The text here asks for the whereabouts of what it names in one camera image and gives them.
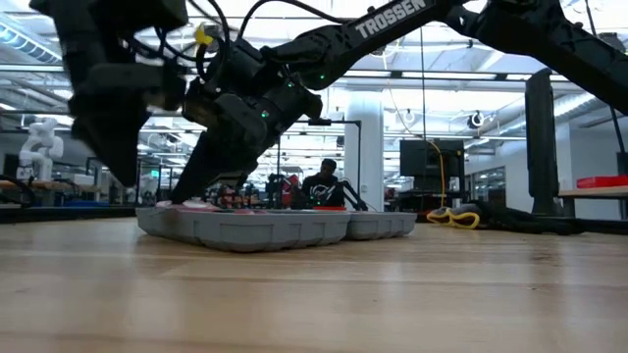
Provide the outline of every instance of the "black t-shirt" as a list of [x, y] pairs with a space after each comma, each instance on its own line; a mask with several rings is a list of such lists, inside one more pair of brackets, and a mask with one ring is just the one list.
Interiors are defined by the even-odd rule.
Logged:
[[[301, 186], [301, 191], [307, 198], [311, 196], [320, 197], [323, 195], [330, 187], [334, 186], [334, 184], [338, 181], [336, 176], [331, 177], [321, 177], [318, 174], [314, 176], [308, 176], [303, 181], [303, 186]], [[337, 188], [330, 197], [328, 202], [329, 206], [342, 206], [344, 205], [344, 195], [342, 193], [341, 188]]]

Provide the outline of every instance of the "person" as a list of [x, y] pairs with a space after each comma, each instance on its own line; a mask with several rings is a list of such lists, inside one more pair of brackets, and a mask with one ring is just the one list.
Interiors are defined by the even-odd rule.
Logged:
[[[330, 187], [334, 186], [338, 182], [338, 178], [334, 176], [336, 172], [336, 161], [326, 158], [321, 163], [321, 171], [314, 176], [308, 176], [301, 186], [301, 192], [307, 199], [312, 197], [318, 198], [322, 196]], [[338, 192], [334, 192], [334, 195], [327, 203], [328, 206], [343, 206], [344, 195], [341, 188]]]

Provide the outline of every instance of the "white column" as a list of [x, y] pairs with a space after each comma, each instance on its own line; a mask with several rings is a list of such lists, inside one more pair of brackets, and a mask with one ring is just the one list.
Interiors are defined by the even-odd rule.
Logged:
[[360, 185], [358, 180], [358, 128], [344, 126], [344, 176], [360, 197], [377, 211], [384, 211], [384, 110], [380, 92], [351, 93], [347, 121], [362, 122]]

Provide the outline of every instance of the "ceiling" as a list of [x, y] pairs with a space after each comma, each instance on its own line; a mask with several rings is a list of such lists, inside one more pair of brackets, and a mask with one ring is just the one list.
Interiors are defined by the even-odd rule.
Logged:
[[[323, 12], [336, 17], [357, 18], [366, 13], [369, 6], [381, 6], [386, 0], [364, 0], [356, 7], [355, 2], [340, 0], [305, 0]], [[3, 41], [0, 28], [0, 102], [3, 109], [30, 109], [38, 111], [65, 110], [66, 101], [72, 96], [69, 82], [60, 71], [58, 59], [60, 49], [52, 21], [33, 12], [27, 0], [3, 0], [0, 4], [0, 25], [8, 25], [19, 30], [37, 43], [50, 56], [27, 55], [17, 50], [15, 43]], [[254, 3], [252, 0], [218, 0], [231, 27], [240, 27], [242, 18]], [[473, 1], [466, 7], [473, 11], [481, 10], [486, 1]], [[587, 25], [584, 1], [563, 0], [565, 16], [572, 22]], [[216, 14], [206, 2], [199, 4], [210, 14]], [[628, 25], [617, 14], [628, 13], [628, 3], [622, 0], [591, 0], [593, 16], [598, 32], [617, 32], [619, 37], [628, 40]], [[205, 20], [188, 5], [189, 26], [180, 28], [169, 35], [169, 42], [183, 48], [193, 42], [195, 27]], [[303, 10], [281, 2], [271, 2], [262, 6], [249, 23], [245, 38], [254, 46], [274, 46], [297, 37], [308, 29], [328, 25], [324, 20], [313, 18]], [[137, 35], [144, 43], [158, 45], [159, 40], [152, 31]], [[42, 58], [47, 60], [41, 67]], [[40, 73], [15, 73], [2, 69], [2, 64], [37, 65], [34, 71]], [[524, 136], [523, 89], [525, 74], [542, 69], [543, 64], [522, 56], [498, 52], [477, 41], [470, 41], [445, 25], [431, 23], [415, 30], [387, 47], [382, 56], [367, 56], [360, 60], [346, 76], [339, 79], [331, 88], [321, 94], [324, 112], [329, 118], [339, 119], [350, 100], [351, 94], [359, 90], [378, 90], [382, 93], [385, 108], [385, 161], [388, 182], [394, 182], [398, 175], [398, 141], [407, 133], [406, 125], [413, 133], [423, 133], [423, 118], [428, 135], [451, 135], [454, 138], [469, 139], [469, 153], [490, 153], [490, 149], [502, 140], [481, 143], [473, 137]], [[425, 71], [424, 80], [420, 72]], [[399, 78], [387, 78], [389, 72], [403, 72]], [[495, 79], [496, 74], [511, 74], [506, 79]], [[584, 96], [574, 84], [556, 76], [553, 83], [557, 118], [576, 121], [585, 126], [607, 124], [608, 109], [590, 104], [595, 97]], [[470, 130], [467, 120], [470, 115], [481, 113], [485, 124], [478, 130]], [[62, 124], [70, 124], [68, 117], [56, 116]], [[177, 132], [182, 129], [201, 130], [185, 119], [172, 114], [170, 117], [151, 118], [141, 134], [141, 151], [155, 154], [164, 163], [180, 165], [185, 154], [189, 153], [197, 139], [197, 132]], [[170, 137], [164, 133], [172, 129]], [[286, 135], [282, 140], [281, 164], [299, 166], [306, 174], [314, 173], [321, 158], [334, 157], [342, 167], [342, 151], [339, 151], [335, 135], [343, 134], [342, 126], [320, 127], [296, 125], [288, 132], [297, 134], [307, 131], [308, 135]], [[263, 179], [277, 166], [277, 151], [269, 150], [260, 158], [260, 168], [256, 178]]]

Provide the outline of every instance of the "gray plastic tray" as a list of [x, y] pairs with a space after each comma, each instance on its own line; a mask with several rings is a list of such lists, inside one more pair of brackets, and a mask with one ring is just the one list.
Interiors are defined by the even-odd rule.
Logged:
[[351, 218], [345, 212], [272, 212], [239, 215], [172, 208], [138, 208], [139, 227], [162, 236], [234, 252], [276, 251], [341, 241]]
[[401, 212], [351, 213], [347, 240], [375, 240], [404, 236], [414, 230], [416, 214]]

